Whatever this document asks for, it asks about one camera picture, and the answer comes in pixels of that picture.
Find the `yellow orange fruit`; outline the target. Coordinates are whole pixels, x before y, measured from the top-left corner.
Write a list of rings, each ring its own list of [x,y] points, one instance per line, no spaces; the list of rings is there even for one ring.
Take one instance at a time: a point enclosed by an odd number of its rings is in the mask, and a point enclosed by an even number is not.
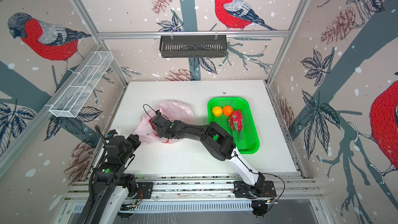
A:
[[[223,115],[223,109],[222,109],[221,107],[219,107],[219,106],[213,107],[213,108],[211,109],[211,112],[212,112],[212,114],[213,114],[215,117],[220,117],[220,116]]]

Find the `orange tangerine fruit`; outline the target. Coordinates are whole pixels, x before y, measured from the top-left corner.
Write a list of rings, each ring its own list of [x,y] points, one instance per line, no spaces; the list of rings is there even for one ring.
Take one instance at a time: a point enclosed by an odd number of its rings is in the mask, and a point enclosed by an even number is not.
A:
[[[233,107],[226,105],[222,108],[223,114],[227,117],[231,116],[234,112]]]

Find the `red dragon fruit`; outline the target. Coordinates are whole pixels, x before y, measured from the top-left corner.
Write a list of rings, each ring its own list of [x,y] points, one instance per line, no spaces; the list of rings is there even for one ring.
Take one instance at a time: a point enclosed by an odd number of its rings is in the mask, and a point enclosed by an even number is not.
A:
[[[229,116],[229,126],[232,131],[236,131],[238,134],[238,140],[243,139],[244,129],[244,116],[241,110],[235,110],[231,116]]]

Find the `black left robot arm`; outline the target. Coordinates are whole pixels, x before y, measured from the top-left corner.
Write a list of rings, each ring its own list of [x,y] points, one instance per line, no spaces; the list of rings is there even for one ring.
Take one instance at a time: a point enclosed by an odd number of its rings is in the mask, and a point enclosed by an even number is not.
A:
[[[112,224],[127,197],[135,196],[134,174],[126,174],[126,165],[134,157],[141,142],[138,135],[112,136],[102,134],[104,151],[89,179],[89,198],[78,219],[79,224]]]

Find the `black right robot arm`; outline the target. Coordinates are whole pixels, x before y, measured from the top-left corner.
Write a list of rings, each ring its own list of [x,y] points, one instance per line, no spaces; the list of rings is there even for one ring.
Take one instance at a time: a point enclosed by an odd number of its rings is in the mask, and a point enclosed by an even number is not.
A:
[[[201,142],[207,151],[219,161],[227,161],[242,178],[248,192],[236,190],[235,193],[249,199],[261,196],[265,177],[255,170],[243,158],[234,143],[234,138],[219,124],[211,122],[208,125],[187,124],[180,120],[170,121],[155,111],[155,116],[149,121],[161,138],[191,139]]]

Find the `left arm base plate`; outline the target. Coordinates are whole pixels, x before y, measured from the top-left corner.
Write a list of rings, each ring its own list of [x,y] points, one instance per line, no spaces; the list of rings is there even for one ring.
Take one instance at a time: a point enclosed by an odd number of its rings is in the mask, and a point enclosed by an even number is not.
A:
[[[138,182],[137,184],[137,192],[134,195],[133,199],[143,199],[148,200],[151,199],[152,191],[153,191],[153,183],[152,182]]]

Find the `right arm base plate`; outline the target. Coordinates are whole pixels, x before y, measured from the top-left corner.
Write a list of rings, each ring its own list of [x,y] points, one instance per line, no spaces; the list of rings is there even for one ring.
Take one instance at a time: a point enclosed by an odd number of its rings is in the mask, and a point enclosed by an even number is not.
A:
[[[276,198],[274,182],[266,180],[259,191],[255,186],[248,185],[243,181],[233,182],[233,194],[236,198],[257,199],[257,198]]]

